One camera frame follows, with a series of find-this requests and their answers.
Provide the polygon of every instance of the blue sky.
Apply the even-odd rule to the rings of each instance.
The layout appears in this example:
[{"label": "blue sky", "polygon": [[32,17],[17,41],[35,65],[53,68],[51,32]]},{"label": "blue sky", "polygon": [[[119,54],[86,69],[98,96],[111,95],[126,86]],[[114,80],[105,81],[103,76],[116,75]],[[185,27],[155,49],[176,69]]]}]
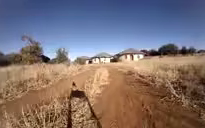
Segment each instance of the blue sky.
[{"label": "blue sky", "polygon": [[44,54],[111,54],[162,44],[205,49],[205,0],[0,0],[0,50],[17,52],[27,34]]}]

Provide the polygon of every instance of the green tree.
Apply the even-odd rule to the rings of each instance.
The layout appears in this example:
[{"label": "green tree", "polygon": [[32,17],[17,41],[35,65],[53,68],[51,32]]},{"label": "green tree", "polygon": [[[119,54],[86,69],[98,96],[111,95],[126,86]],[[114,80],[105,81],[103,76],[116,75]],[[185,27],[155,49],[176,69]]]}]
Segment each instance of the green tree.
[{"label": "green tree", "polygon": [[69,63],[68,51],[65,48],[56,51],[56,63]]},{"label": "green tree", "polygon": [[22,40],[27,41],[27,45],[20,50],[22,62],[25,64],[42,62],[41,55],[43,54],[43,48],[40,43],[29,36],[22,36]]},{"label": "green tree", "polygon": [[183,46],[183,47],[181,48],[181,50],[180,50],[180,53],[181,53],[182,55],[186,55],[186,54],[188,53],[187,47]]},{"label": "green tree", "polygon": [[176,55],[178,53],[178,46],[170,43],[161,46],[158,51],[161,55]]},{"label": "green tree", "polygon": [[191,55],[193,55],[194,53],[196,53],[196,49],[191,46],[191,47],[188,49],[188,53],[191,54]]}]

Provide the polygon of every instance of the tall dry grass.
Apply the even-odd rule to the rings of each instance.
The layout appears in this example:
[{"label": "tall dry grass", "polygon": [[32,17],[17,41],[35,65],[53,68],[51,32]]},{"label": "tall dry grass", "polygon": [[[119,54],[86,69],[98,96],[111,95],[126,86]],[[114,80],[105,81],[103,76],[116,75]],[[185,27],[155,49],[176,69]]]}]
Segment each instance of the tall dry grass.
[{"label": "tall dry grass", "polygon": [[27,93],[52,85],[61,78],[84,70],[82,66],[36,64],[0,68],[0,104]]},{"label": "tall dry grass", "polygon": [[[99,68],[86,80],[84,91],[92,105],[105,84],[108,84],[108,70]],[[71,112],[73,128],[98,128],[98,120],[92,118],[92,111],[86,98],[55,99],[49,104],[31,106],[19,117],[5,114],[8,128],[66,128],[68,113]]]},{"label": "tall dry grass", "polygon": [[165,87],[175,101],[198,109],[205,120],[205,56],[152,58],[119,65],[133,68],[154,87]]}]

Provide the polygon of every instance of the bush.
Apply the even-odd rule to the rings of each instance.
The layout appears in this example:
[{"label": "bush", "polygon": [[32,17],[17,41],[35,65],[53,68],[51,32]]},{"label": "bush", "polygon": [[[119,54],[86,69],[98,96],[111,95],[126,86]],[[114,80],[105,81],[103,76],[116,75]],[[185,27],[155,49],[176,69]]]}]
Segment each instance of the bush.
[{"label": "bush", "polygon": [[159,48],[161,55],[176,55],[178,53],[178,46],[175,44],[166,44]]},{"label": "bush", "polygon": [[155,50],[155,49],[151,49],[149,51],[149,55],[150,56],[158,56],[158,55],[160,55],[160,53],[157,50]]},{"label": "bush", "polygon": [[204,49],[200,49],[197,51],[197,53],[205,53],[205,50]]},{"label": "bush", "polygon": [[65,48],[59,48],[56,54],[56,63],[69,63],[68,51]]},{"label": "bush", "polygon": [[74,61],[74,63],[84,65],[84,64],[86,64],[86,60],[87,59],[85,59],[85,58],[77,57],[76,60]]},{"label": "bush", "polygon": [[196,53],[196,49],[191,46],[191,47],[188,49],[188,53],[191,54],[191,55],[193,55],[194,53]]},{"label": "bush", "polygon": [[29,36],[22,36],[22,40],[28,41],[27,46],[23,47],[20,51],[22,55],[22,62],[24,64],[34,64],[42,62],[40,56],[43,54],[43,49],[40,46],[40,43],[34,41]]},{"label": "bush", "polygon": [[160,85],[166,85],[175,96],[204,107],[205,64],[160,65],[155,72],[160,73],[156,75],[161,78]]},{"label": "bush", "polygon": [[183,47],[181,48],[181,50],[180,50],[180,53],[181,53],[182,55],[186,55],[186,54],[188,53],[187,47],[183,46]]},{"label": "bush", "polygon": [[22,62],[22,56],[18,53],[11,53],[6,56],[11,64],[20,64]]}]

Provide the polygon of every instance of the dirt road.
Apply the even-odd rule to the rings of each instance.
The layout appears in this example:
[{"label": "dirt road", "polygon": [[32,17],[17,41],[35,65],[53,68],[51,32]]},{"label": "dirt road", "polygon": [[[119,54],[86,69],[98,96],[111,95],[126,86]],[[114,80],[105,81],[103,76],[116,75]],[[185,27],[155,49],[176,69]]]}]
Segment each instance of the dirt road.
[{"label": "dirt road", "polygon": [[109,68],[111,83],[94,110],[103,128],[204,128],[196,113],[161,102],[165,95],[131,73]]}]

